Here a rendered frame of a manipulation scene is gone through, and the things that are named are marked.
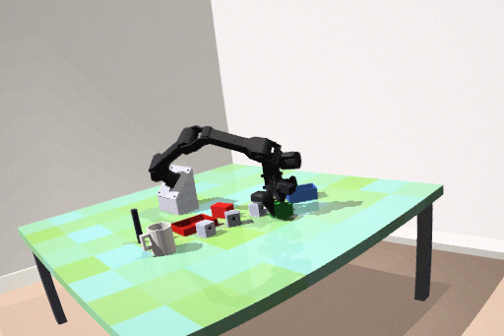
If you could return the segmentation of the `red tray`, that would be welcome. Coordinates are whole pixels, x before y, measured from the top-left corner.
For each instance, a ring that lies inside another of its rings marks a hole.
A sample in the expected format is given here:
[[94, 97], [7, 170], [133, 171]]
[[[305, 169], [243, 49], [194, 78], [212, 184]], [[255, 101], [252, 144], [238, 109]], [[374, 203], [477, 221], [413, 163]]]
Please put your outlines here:
[[195, 234], [197, 232], [195, 223], [200, 223], [203, 220], [214, 221], [215, 226], [219, 225], [218, 218], [201, 213], [198, 214], [197, 216], [188, 219], [183, 219], [181, 221], [171, 224], [172, 231], [183, 236]]

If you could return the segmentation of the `grey mug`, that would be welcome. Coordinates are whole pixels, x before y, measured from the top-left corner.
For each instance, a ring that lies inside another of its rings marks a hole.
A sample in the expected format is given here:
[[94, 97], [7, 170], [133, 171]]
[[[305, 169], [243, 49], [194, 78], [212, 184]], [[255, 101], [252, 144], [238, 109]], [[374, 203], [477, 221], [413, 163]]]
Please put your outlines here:
[[[150, 245], [146, 245], [145, 238], [149, 239]], [[176, 251], [171, 223], [161, 222], [150, 224], [147, 227], [147, 233], [140, 235], [142, 249], [144, 251], [152, 250], [153, 255], [170, 255]]]

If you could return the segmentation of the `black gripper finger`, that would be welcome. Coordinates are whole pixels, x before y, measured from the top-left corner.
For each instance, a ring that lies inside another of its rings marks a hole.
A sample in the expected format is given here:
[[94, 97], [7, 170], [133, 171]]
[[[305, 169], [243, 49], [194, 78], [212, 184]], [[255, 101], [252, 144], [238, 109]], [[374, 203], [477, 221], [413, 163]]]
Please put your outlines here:
[[285, 202], [285, 199], [286, 199], [286, 196], [287, 196], [287, 194], [286, 194], [286, 193], [283, 193], [283, 192], [282, 192], [282, 193], [280, 193], [280, 192], [279, 192], [278, 194], [274, 194], [274, 195], [275, 195], [275, 197], [277, 198], [277, 199], [276, 199], [277, 201], [283, 201], [283, 202]]
[[267, 202], [262, 202], [265, 207], [267, 208], [267, 210], [269, 211], [269, 213], [272, 215], [272, 217], [275, 216], [275, 201], [276, 201], [277, 198], [273, 198]]

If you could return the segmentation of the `green gauge with short grey pin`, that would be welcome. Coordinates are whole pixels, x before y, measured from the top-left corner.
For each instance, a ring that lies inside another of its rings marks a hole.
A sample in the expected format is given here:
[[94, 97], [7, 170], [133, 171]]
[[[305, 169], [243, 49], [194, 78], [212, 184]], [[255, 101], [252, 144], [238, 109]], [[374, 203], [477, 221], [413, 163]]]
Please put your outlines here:
[[272, 215], [270, 214], [270, 218], [286, 219], [292, 215], [293, 215], [292, 203], [275, 201], [275, 216], [272, 217]]

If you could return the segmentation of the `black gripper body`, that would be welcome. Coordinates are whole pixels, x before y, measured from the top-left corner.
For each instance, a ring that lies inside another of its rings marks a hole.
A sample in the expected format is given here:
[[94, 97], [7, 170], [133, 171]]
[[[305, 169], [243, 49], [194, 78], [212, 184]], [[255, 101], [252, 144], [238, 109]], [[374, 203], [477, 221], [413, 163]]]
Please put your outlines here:
[[280, 170], [272, 171], [272, 172], [263, 172], [261, 177], [264, 178], [265, 186], [263, 186], [263, 190], [266, 191], [257, 191], [251, 194], [250, 198], [253, 202], [267, 202], [274, 198], [274, 181], [275, 178], [280, 179], [280, 175], [284, 173]]

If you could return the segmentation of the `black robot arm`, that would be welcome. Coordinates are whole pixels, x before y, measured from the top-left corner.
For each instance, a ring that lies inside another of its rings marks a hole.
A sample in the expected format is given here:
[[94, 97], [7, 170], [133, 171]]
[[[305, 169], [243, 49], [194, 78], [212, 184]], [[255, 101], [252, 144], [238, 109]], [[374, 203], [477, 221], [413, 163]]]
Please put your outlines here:
[[[198, 138], [201, 132], [201, 137]], [[170, 164], [180, 155], [197, 152], [208, 144], [245, 154], [250, 160], [261, 163], [263, 172], [301, 168], [300, 152], [282, 152], [282, 146], [268, 138], [257, 136], [245, 138], [213, 129], [211, 126], [194, 125], [183, 128], [178, 140], [163, 154], [154, 155], [148, 170], [151, 173], [151, 181], [162, 181], [165, 186], [173, 188], [181, 174], [172, 171], [169, 168]], [[296, 185], [296, 176], [284, 179], [280, 175], [280, 179], [275, 178], [274, 181], [274, 194], [283, 192], [290, 195], [295, 191]]]

